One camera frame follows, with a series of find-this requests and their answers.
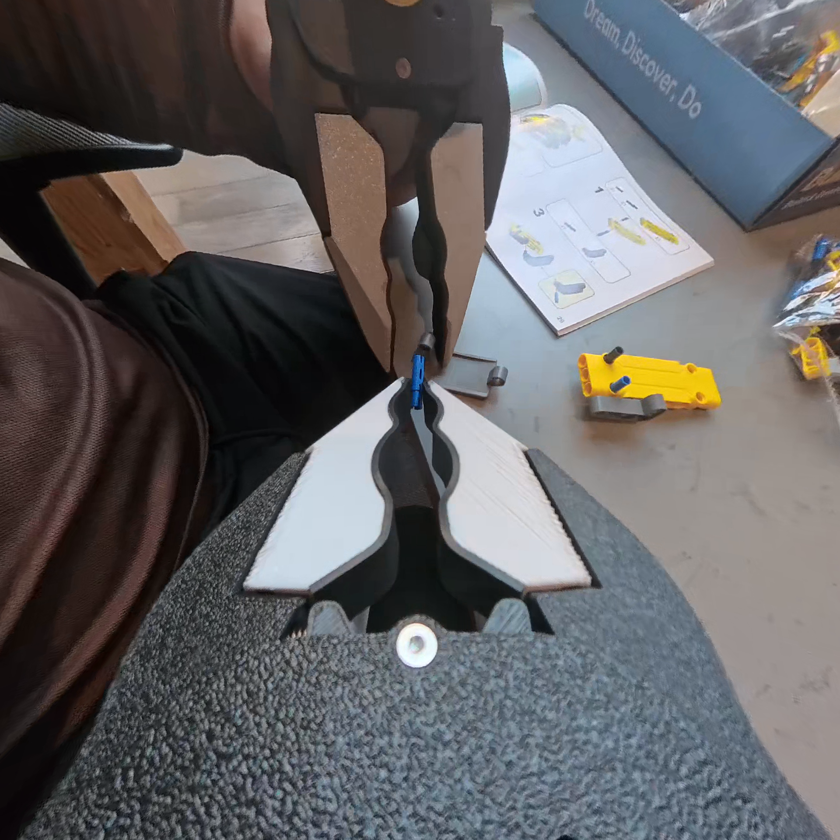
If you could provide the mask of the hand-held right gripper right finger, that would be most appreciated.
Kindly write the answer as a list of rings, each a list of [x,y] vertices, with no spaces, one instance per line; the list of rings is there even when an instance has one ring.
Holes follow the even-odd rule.
[[[518,594],[590,588],[592,574],[515,437],[435,382],[424,409],[448,549]]]

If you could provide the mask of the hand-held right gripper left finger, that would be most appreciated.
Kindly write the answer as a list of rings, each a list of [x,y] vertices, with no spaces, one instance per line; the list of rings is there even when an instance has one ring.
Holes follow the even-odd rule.
[[[409,381],[394,381],[309,447],[246,592],[316,594],[384,548],[394,503],[381,456],[399,427],[395,404],[409,395]]]

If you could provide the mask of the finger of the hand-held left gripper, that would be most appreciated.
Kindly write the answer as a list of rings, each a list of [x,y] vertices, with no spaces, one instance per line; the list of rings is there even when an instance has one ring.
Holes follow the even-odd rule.
[[[421,156],[416,177],[418,271],[432,295],[437,365],[455,351],[486,243],[483,131],[454,122]]]
[[[387,219],[382,148],[349,114],[317,113],[315,123],[329,212],[324,244],[367,343],[391,373],[395,328],[391,277],[382,255]]]

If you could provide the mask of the grey angled connector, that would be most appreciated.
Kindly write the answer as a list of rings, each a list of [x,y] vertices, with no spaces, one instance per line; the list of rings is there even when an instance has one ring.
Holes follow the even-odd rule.
[[[617,395],[587,397],[589,418],[611,423],[639,423],[655,419],[668,411],[664,397],[652,394],[643,398]]]
[[[433,334],[422,333],[413,357],[422,372],[412,374],[421,383],[435,382],[458,396],[486,400],[492,390],[501,388],[508,381],[508,368],[497,360],[456,351],[448,362],[442,363],[435,348]]]

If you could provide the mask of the yellow beam panel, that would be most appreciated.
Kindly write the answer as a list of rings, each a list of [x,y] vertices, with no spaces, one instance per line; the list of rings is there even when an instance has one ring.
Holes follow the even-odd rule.
[[[675,360],[660,360],[625,353],[613,364],[602,360],[603,353],[582,353],[577,370],[584,397],[624,396],[643,398],[652,394],[664,397],[668,409],[713,411],[721,406],[714,374],[705,367]],[[632,384],[619,395],[610,393],[609,384],[629,375]]]

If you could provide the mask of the blue cardboard kit box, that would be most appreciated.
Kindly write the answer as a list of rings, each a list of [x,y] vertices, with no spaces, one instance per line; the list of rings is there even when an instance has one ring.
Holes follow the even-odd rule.
[[[533,10],[743,229],[838,207],[838,136],[667,2],[534,2]]]

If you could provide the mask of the large clear bag yellow parts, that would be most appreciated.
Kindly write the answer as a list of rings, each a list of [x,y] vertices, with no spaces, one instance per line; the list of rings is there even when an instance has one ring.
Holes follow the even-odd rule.
[[[838,1],[668,1],[825,133],[838,136]]]

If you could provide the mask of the bag of yellow blue parts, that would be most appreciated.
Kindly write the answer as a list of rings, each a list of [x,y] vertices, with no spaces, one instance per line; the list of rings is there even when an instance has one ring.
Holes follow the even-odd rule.
[[[822,383],[838,406],[838,235],[817,234],[795,249],[787,278],[772,331],[784,343],[800,379]]]

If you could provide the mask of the grey desk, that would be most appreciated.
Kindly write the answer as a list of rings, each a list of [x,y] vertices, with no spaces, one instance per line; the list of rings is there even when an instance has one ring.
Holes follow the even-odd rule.
[[[647,545],[714,643],[787,780],[838,838],[838,425],[800,381],[771,323],[791,250],[838,211],[745,234],[536,20],[494,2],[505,40],[540,69],[549,103],[579,110],[654,202],[715,264],[557,338],[483,255],[458,351],[507,384],[468,400],[540,448]],[[585,418],[582,352],[712,369],[722,406],[638,424]]]

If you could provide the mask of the white instruction booklet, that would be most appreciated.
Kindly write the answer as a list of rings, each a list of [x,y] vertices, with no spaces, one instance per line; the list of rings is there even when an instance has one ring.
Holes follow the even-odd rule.
[[[549,104],[530,58],[504,44],[503,65],[511,128],[486,247],[556,336],[713,267],[591,120]]]

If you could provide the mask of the person's legs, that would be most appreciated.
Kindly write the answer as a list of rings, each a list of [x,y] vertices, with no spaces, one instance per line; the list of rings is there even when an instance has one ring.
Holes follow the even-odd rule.
[[[174,363],[203,408],[205,533],[393,381],[334,274],[191,252],[155,276],[117,272],[98,297]]]

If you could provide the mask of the person's brown sweater torso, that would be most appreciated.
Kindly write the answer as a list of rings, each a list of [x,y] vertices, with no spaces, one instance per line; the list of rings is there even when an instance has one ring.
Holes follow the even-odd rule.
[[[68,737],[182,559],[207,429],[169,361],[2,260],[2,761]]]

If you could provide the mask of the black office chair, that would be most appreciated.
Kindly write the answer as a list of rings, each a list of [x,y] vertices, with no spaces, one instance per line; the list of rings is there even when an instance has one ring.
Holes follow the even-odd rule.
[[[98,285],[63,234],[41,192],[79,175],[154,169],[177,164],[183,151],[134,143],[72,122],[1,105],[1,235],[32,270],[80,299]]]

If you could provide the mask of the wooden post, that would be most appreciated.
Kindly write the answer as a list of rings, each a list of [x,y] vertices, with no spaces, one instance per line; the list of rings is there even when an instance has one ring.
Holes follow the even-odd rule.
[[[66,178],[41,195],[97,285],[120,270],[155,275],[187,252],[134,171]]]

